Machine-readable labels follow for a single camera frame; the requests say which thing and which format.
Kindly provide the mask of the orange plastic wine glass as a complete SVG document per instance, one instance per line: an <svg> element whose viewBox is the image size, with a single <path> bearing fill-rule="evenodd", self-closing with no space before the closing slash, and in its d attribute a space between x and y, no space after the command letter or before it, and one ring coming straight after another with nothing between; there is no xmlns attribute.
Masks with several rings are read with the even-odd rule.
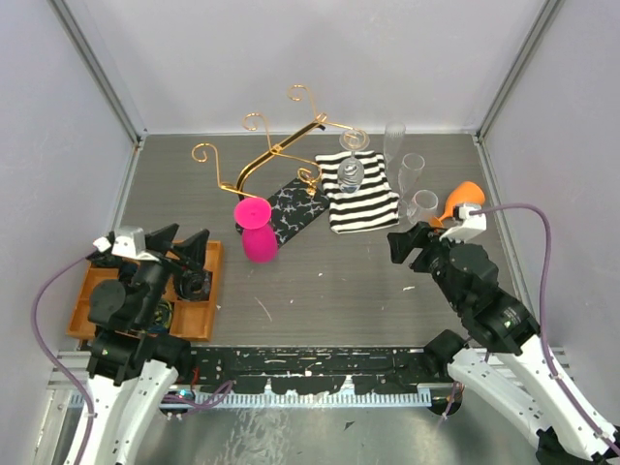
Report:
<svg viewBox="0 0 620 465"><path fill-rule="evenodd" d="M484 205L485 193L483 189L472 181L464 181L459 184L448 196L444 212L440 217L432 217L429 221L431 227L443 226L443 222L454 217L454 210L462 203Z"/></svg>

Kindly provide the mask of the pink plastic wine glass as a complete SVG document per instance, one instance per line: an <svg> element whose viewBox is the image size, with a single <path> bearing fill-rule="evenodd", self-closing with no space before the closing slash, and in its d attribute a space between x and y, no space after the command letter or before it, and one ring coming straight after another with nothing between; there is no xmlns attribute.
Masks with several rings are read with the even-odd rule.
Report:
<svg viewBox="0 0 620 465"><path fill-rule="evenodd" d="M246 257L258 264L272 261L278 241L271 221L272 208L263 198L247 198L234 209L234 220L242 228L241 244Z"/></svg>

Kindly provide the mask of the gold wine glass rack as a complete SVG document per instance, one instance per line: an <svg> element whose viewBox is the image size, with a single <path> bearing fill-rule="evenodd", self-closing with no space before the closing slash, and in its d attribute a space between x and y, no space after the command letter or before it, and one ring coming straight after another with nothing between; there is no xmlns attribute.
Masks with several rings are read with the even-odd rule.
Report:
<svg viewBox="0 0 620 465"><path fill-rule="evenodd" d="M291 150L312 132L329 127L357 132L363 141L369 140L369 137L358 127L337 122L330 119L327 113L318 111L311 90L303 84L291 86L287 97L294 102L307 102L313 119L284 139L274 140L269 122L263 114L246 114L242 120L243 128L251 133L260 129L264 132L263 153L251 160L236 153L223 156L214 143L201 141L190 150L190 156L194 162L210 167L218 190L228 193L237 203L250 200L267 205L268 198L278 187L286 187L294 179L295 185L302 190L303 198L299 201L294 199L291 190L277 195L285 207L290 206L293 210L276 212L283 219L281 223L273 219L266 222L270 227L267 237L270 242L277 244L279 237L285 234L295 249L308 245L325 246L335 240L335 234L328 230L327 219L321 217L326 213L320 196L323 171L314 159Z"/></svg>

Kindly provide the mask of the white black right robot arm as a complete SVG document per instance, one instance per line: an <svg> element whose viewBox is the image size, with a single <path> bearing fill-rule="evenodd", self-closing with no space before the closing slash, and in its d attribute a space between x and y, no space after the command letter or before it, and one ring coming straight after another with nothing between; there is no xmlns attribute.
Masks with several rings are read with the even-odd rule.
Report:
<svg viewBox="0 0 620 465"><path fill-rule="evenodd" d="M451 330L429 342L424 367L463 385L507 419L541 464L606 464L619 454L619 428L601 416L555 363L534 315L498 284L498 267L478 244L446 239L420 222L387 236L390 258L429 274L469 336L513 373L507 379Z"/></svg>

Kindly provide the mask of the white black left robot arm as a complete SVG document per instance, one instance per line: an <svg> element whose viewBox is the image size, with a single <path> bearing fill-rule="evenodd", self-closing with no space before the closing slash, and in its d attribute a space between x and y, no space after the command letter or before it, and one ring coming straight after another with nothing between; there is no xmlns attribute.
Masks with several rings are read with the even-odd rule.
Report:
<svg viewBox="0 0 620 465"><path fill-rule="evenodd" d="M185 299L205 298L210 290L209 231L177 242L178 229L175 223L155 232L123 227L93 243L90 262L113 259L135 270L97 284L89 297L88 320L96 330L68 464L134 463L165 394L193 375L190 342L149 331L168 284Z"/></svg>

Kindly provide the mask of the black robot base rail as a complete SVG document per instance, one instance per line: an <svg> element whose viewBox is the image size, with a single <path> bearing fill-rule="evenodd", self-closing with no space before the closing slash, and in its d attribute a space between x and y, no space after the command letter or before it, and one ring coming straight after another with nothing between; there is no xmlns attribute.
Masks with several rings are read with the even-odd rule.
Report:
<svg viewBox="0 0 620 465"><path fill-rule="evenodd" d="M232 347L195 346L194 366L177 379L200 392L225 381L237 394L334 394L347 380L354 394L416 393L421 385L452 379L421 348L409 347Z"/></svg>

